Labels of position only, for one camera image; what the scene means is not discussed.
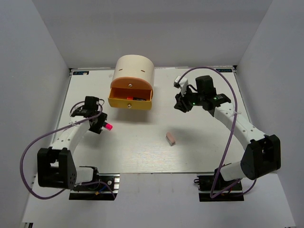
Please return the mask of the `pink highlighter marker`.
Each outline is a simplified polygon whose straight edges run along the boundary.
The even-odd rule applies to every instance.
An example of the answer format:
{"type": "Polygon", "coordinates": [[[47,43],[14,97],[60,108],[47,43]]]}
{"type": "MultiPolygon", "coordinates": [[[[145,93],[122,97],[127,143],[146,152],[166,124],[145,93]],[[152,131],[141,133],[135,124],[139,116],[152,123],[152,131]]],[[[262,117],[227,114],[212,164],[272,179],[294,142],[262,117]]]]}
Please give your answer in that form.
{"type": "Polygon", "coordinates": [[[109,124],[109,123],[104,123],[103,124],[103,128],[105,128],[105,129],[107,129],[107,130],[112,130],[112,128],[113,128],[113,126],[111,125],[111,124],[109,124]]]}

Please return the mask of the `yellow drawer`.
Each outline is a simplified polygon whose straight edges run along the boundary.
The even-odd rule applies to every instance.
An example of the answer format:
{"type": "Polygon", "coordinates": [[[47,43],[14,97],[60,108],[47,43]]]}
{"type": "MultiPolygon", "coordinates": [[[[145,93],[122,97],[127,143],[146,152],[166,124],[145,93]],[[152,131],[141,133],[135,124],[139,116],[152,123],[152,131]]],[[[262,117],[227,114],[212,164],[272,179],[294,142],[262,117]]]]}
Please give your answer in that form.
{"type": "Polygon", "coordinates": [[[151,110],[152,97],[153,97],[152,90],[111,88],[110,94],[108,97],[108,102],[109,102],[109,105],[114,108],[151,110]],[[128,96],[144,98],[147,101],[127,100],[126,98],[128,96]]]}

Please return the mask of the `orange highlighter marker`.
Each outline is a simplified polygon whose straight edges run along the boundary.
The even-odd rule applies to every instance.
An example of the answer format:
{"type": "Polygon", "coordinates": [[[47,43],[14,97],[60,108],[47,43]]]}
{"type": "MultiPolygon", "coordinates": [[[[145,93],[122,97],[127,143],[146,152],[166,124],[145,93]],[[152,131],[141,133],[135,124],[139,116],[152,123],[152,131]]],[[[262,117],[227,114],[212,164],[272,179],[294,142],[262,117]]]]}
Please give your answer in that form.
{"type": "Polygon", "coordinates": [[[133,101],[147,101],[144,98],[138,98],[138,97],[133,97],[133,96],[128,96],[126,99],[127,100],[133,100],[133,101]]]}

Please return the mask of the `orange drawer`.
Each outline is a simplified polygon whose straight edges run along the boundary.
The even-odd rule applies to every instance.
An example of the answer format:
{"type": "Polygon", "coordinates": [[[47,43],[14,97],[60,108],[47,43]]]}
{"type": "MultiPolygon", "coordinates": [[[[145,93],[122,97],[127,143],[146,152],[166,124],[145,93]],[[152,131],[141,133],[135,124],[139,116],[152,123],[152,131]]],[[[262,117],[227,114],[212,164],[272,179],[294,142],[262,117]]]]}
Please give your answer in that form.
{"type": "Polygon", "coordinates": [[[141,78],[134,77],[119,77],[113,79],[110,87],[123,89],[152,90],[152,86],[150,83],[141,78]]]}

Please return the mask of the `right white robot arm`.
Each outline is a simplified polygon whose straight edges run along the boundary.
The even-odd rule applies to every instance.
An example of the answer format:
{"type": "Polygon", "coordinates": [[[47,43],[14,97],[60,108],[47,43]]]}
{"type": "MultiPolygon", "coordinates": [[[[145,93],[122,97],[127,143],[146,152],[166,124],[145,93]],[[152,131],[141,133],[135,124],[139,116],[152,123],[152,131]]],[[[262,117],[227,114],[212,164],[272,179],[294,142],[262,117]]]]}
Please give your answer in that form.
{"type": "Polygon", "coordinates": [[[180,89],[180,93],[175,96],[174,108],[186,113],[194,106],[201,106],[222,122],[245,150],[240,161],[221,168],[220,174],[214,178],[215,185],[224,190],[231,185],[232,180],[245,177],[255,180],[280,169],[279,138],[274,134],[266,135],[238,114],[225,94],[217,94],[210,76],[200,76],[195,80],[196,88],[190,85],[186,78],[178,76],[175,79],[174,86],[180,89]]]}

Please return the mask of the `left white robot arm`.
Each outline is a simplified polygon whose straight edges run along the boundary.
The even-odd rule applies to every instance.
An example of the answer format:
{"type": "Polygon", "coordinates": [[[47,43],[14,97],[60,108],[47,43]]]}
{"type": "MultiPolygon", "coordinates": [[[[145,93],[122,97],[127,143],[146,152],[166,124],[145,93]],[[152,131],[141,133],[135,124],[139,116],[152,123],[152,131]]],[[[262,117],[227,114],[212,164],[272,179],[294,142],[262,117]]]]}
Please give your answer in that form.
{"type": "Polygon", "coordinates": [[[86,132],[100,134],[106,127],[107,114],[103,113],[101,99],[86,96],[82,105],[70,112],[70,123],[63,127],[59,137],[37,153],[38,184],[41,187],[73,189],[84,184],[91,190],[100,185],[97,168],[76,167],[73,153],[86,132]]]}

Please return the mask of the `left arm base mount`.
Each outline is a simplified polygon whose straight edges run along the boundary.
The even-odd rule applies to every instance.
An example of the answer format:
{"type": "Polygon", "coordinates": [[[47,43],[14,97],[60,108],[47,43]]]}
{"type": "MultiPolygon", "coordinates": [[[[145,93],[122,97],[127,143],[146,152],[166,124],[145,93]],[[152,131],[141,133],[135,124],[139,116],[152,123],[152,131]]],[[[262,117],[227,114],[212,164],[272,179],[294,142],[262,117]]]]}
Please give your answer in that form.
{"type": "Polygon", "coordinates": [[[120,174],[97,174],[90,185],[76,185],[69,200],[114,201],[119,191],[120,174]]]}

